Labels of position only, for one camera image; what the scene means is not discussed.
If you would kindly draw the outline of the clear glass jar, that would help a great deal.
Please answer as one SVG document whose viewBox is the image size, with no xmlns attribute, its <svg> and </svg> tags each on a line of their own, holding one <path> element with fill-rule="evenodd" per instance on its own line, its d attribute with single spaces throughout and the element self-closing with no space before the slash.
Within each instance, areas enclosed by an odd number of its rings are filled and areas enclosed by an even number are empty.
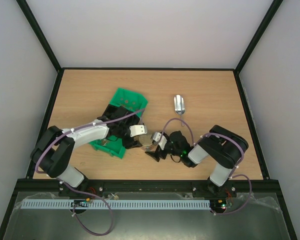
<svg viewBox="0 0 300 240">
<path fill-rule="evenodd" d="M 141 149 L 143 149 L 145 152 L 152 151 L 156 146 L 155 145 L 142 145 Z"/>
</svg>

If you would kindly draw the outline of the gold jar lid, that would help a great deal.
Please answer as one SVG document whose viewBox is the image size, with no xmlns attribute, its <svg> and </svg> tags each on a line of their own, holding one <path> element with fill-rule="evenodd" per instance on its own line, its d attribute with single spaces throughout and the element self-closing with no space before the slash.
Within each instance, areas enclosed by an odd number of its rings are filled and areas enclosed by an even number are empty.
<svg viewBox="0 0 300 240">
<path fill-rule="evenodd" d="M 140 135 L 138 138 L 141 146 L 150 146 L 153 145 L 153 139 L 151 134 Z"/>
</svg>

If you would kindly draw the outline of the green black bin set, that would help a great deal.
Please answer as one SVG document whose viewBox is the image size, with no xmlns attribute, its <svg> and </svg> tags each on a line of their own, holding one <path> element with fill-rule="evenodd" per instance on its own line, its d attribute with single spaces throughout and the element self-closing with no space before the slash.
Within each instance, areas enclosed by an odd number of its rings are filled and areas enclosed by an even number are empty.
<svg viewBox="0 0 300 240">
<path fill-rule="evenodd" d="M 147 99 L 140 93 L 124 88 L 118 88 L 103 114 L 98 120 L 107 122 L 119 119 L 129 114 L 134 115 L 123 120 L 110 123 L 109 131 L 104 139 L 96 139 L 89 144 L 96 151 L 105 152 L 112 157 L 122 159 L 127 149 L 122 145 L 122 135 L 130 134 L 129 127 L 133 125 L 143 125 L 142 115 L 148 104 Z"/>
</svg>

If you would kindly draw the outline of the silver metal scoop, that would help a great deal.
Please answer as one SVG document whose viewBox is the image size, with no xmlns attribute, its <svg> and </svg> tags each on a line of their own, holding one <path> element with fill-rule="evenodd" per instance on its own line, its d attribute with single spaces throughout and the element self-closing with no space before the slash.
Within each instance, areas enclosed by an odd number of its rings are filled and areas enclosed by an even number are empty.
<svg viewBox="0 0 300 240">
<path fill-rule="evenodd" d="M 184 127 L 185 124 L 183 122 L 183 114 L 186 111 L 184 98 L 181 95 L 177 94 L 174 96 L 173 100 L 174 100 L 174 110 L 181 119 L 181 126 Z"/>
</svg>

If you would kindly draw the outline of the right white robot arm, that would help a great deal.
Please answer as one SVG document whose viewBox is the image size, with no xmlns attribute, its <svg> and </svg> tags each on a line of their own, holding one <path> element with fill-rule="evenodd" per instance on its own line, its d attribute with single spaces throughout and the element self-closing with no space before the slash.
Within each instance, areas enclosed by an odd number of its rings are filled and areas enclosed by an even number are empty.
<svg viewBox="0 0 300 240">
<path fill-rule="evenodd" d="M 207 179 L 207 189 L 219 196 L 226 189 L 225 183 L 243 160 L 249 148 L 248 142 L 219 125 L 214 125 L 194 145 L 190 145 L 181 131 L 171 134 L 155 132 L 151 140 L 156 143 L 155 151 L 145 153 L 159 162 L 168 155 L 179 157 L 188 168 L 194 168 L 205 158 L 212 157 L 216 161 L 215 168 Z"/>
</svg>

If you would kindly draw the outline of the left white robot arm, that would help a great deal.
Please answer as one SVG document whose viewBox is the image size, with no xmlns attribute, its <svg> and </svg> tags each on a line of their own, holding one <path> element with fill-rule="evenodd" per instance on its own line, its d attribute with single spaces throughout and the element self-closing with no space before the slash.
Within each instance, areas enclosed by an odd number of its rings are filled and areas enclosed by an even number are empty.
<svg viewBox="0 0 300 240">
<path fill-rule="evenodd" d="M 35 164 L 34 171 L 77 188 L 85 176 L 70 165 L 76 148 L 111 136 L 120 139 L 127 150 L 139 148 L 141 144 L 135 137 L 146 133 L 146 127 L 140 123 L 144 109 L 130 111 L 123 106 L 113 105 L 109 105 L 109 108 L 110 111 L 81 126 L 64 129 L 55 125 L 49 127 L 30 154 Z"/>
</svg>

